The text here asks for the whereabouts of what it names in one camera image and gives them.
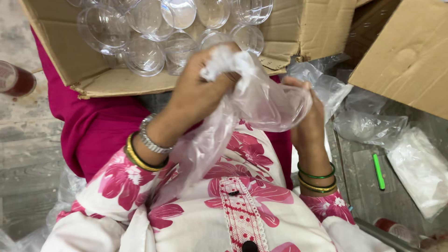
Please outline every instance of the silver bracelet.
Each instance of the silver bracelet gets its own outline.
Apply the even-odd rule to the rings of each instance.
[[[142,123],[140,124],[140,131],[138,135],[142,139],[143,144],[151,151],[155,153],[170,153],[172,151],[172,147],[169,148],[163,148],[151,141],[149,137],[146,135],[146,126],[148,126],[148,123],[156,116],[156,114],[151,114],[147,116],[145,119],[143,119]]]

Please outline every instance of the white floral top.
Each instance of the white floral top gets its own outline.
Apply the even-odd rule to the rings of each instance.
[[[314,198],[286,189],[269,139],[249,127],[237,126],[200,182],[155,208],[181,165],[152,173],[119,150],[59,214],[42,251],[240,252],[247,241],[260,252],[337,251],[321,222],[338,216],[354,224],[339,192]]]

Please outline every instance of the gold bangle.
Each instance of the gold bangle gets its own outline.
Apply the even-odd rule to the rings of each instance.
[[[306,183],[305,181],[303,181],[302,180],[302,178],[300,177],[300,176],[298,176],[299,177],[299,181],[300,181],[300,184],[301,185],[303,185],[304,187],[306,187],[306,188],[308,188],[308,189],[310,189],[310,190],[312,190],[312,191],[316,191],[316,192],[329,192],[329,191],[331,191],[331,190],[333,190],[333,189],[335,189],[336,188],[336,178],[335,178],[335,183],[334,183],[334,185],[332,185],[331,187],[328,187],[328,188],[320,188],[320,187],[314,187],[314,186],[312,186],[312,185],[310,185],[310,184],[308,184],[308,183]]]
[[[131,160],[131,162],[133,164],[135,164],[136,166],[142,168],[143,170],[147,170],[147,171],[152,171],[152,172],[157,172],[160,171],[161,168],[152,168],[149,167],[148,165],[146,165],[145,163],[143,163],[140,158],[135,154],[134,148],[132,148],[132,137],[135,135],[135,132],[131,133],[128,136],[128,139],[126,141],[126,146],[125,146],[125,154],[126,156]]]

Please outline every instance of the green pen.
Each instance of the green pen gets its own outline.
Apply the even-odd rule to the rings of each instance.
[[[383,174],[381,174],[381,167],[379,166],[378,156],[376,154],[372,155],[373,163],[375,165],[376,177],[378,178],[379,189],[384,191],[386,185],[384,184]]]

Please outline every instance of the sleeve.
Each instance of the sleeve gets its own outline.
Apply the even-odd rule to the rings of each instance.
[[[300,198],[320,222],[323,222],[329,216],[336,216],[355,225],[353,216],[342,199],[339,190],[325,197],[310,197],[300,194]]]
[[[128,223],[145,203],[157,173],[134,165],[123,149],[112,156],[81,193],[69,212],[62,211],[42,252],[115,252]]]

